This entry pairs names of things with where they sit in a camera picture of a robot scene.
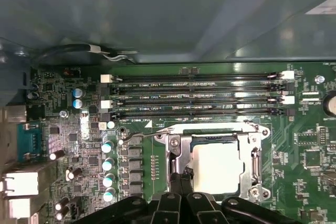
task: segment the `black cable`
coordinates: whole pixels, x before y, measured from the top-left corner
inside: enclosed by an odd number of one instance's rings
[[[95,54],[106,54],[109,57],[115,57],[118,55],[117,51],[105,46],[95,46],[90,44],[68,44],[46,49],[39,56],[33,59],[33,62],[39,65],[44,59],[48,57],[68,52],[93,52]]]

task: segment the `motherboard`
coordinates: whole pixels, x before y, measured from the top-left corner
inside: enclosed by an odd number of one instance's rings
[[[336,223],[335,71],[333,62],[33,69],[18,160],[57,160],[48,223],[131,195],[150,201],[186,167],[217,201],[238,195],[303,223]]]

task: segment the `cpu socket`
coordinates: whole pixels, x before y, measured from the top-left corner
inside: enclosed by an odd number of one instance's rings
[[[194,191],[212,194],[216,201],[239,196],[261,202],[270,198],[261,180],[261,142],[269,135],[268,128],[246,121],[176,124],[154,139],[166,147],[168,190],[172,173],[192,168]]]

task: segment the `capacitor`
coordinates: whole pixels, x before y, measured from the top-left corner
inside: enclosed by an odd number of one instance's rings
[[[103,185],[104,187],[111,187],[114,181],[115,181],[115,176],[112,173],[108,173],[103,179]]]
[[[106,201],[106,202],[111,202],[113,201],[113,198],[115,197],[116,195],[116,191],[114,188],[112,187],[109,187],[106,189],[104,195],[103,195],[103,200]]]
[[[113,165],[114,165],[114,160],[111,157],[108,157],[107,159],[105,159],[105,161],[102,163],[101,166],[102,166],[103,170],[105,170],[107,172],[110,169],[112,169]]]
[[[72,106],[75,108],[75,109],[81,109],[84,107],[84,103],[82,100],[80,99],[75,99],[73,102],[72,102]]]
[[[39,95],[38,95],[38,93],[36,93],[36,92],[31,92],[31,93],[29,93],[29,94],[27,95],[27,98],[28,98],[29,100],[36,101],[36,100],[39,98]]]
[[[32,85],[31,85],[31,90],[33,90],[33,91],[38,91],[38,85],[37,84],[35,84],[35,83],[33,83]]]
[[[61,118],[68,118],[68,117],[69,117],[69,112],[66,111],[66,110],[61,110],[61,111],[59,112],[59,116],[60,116]]]
[[[115,126],[116,126],[115,123],[112,122],[112,121],[107,123],[107,128],[109,128],[109,129],[113,129]]]
[[[114,144],[111,141],[106,141],[101,146],[101,151],[104,153],[110,153],[113,147],[114,147]]]
[[[60,157],[64,157],[65,156],[65,151],[63,150],[58,150],[58,151],[55,151],[53,153],[51,153],[49,155],[49,158],[50,160],[57,160],[59,159]]]
[[[56,219],[57,220],[63,220],[64,217],[67,215],[67,213],[69,212],[69,207],[68,206],[65,206],[63,207],[57,214],[56,214]]]
[[[78,175],[82,174],[82,169],[80,167],[77,167],[75,170],[69,172],[68,178],[73,180]]]
[[[81,98],[81,97],[84,97],[85,96],[85,91],[83,91],[82,89],[74,89],[72,91],[72,95],[73,97],[75,98]]]
[[[55,205],[55,209],[57,211],[60,211],[63,207],[65,207],[65,205],[69,203],[69,198],[68,197],[64,197],[62,198],[59,202],[56,203]]]

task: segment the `cable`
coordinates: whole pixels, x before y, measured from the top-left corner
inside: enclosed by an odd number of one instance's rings
[[[48,57],[52,57],[57,54],[64,54],[69,52],[92,52],[94,54],[103,55],[110,61],[119,61],[123,59],[130,60],[132,63],[135,63],[133,59],[129,58],[126,55],[119,55],[118,52],[114,49],[105,47],[105,46],[96,46],[91,44],[68,44],[62,46],[56,46],[48,48],[43,51],[39,56],[33,59],[33,63],[35,65],[40,65],[43,60]]]

